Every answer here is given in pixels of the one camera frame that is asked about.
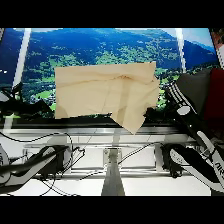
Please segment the landscape picture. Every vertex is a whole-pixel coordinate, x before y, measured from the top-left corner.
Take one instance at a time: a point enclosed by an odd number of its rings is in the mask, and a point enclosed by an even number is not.
[[[219,67],[208,29],[184,29],[186,72]],[[7,28],[4,33],[0,44],[1,86],[12,85],[23,34],[22,28]],[[155,75],[161,80],[157,109],[162,110],[166,105],[163,86],[183,72],[175,28],[32,29],[22,76],[23,97],[30,103],[44,99],[55,110],[55,67],[151,61],[156,61]]]

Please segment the metal post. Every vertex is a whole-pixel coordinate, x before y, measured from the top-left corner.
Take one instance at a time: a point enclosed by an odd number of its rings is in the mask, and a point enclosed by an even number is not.
[[[101,196],[125,196],[117,164],[118,149],[110,149],[107,173]]]

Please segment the red cloth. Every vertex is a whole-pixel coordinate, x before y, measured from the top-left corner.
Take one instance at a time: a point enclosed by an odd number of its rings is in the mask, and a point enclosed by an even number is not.
[[[224,128],[224,70],[212,69],[204,119],[210,128]]]

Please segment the fabric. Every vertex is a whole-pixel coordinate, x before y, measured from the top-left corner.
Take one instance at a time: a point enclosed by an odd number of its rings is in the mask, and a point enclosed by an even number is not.
[[[56,67],[55,118],[112,113],[115,122],[135,134],[147,108],[158,101],[155,68],[156,62]]]
[[[208,97],[211,69],[203,69],[195,75],[182,74],[176,81],[180,91],[188,97],[199,115],[204,113]]]
[[[204,119],[210,128],[224,128],[224,70],[212,69]]]

